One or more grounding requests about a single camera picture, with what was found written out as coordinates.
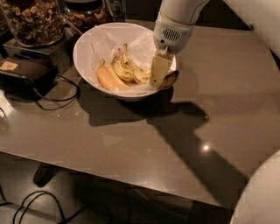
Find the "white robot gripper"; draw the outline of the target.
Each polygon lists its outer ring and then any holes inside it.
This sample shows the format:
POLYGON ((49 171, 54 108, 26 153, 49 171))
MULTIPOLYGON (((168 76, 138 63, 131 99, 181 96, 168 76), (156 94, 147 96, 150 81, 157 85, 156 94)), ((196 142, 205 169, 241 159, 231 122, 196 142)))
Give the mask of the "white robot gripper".
POLYGON ((152 87, 160 88, 174 58, 173 55, 160 53, 180 53, 191 37, 193 28, 193 24, 177 23, 163 13, 158 14, 153 32, 154 45, 158 53, 153 56, 151 62, 150 85, 152 87))

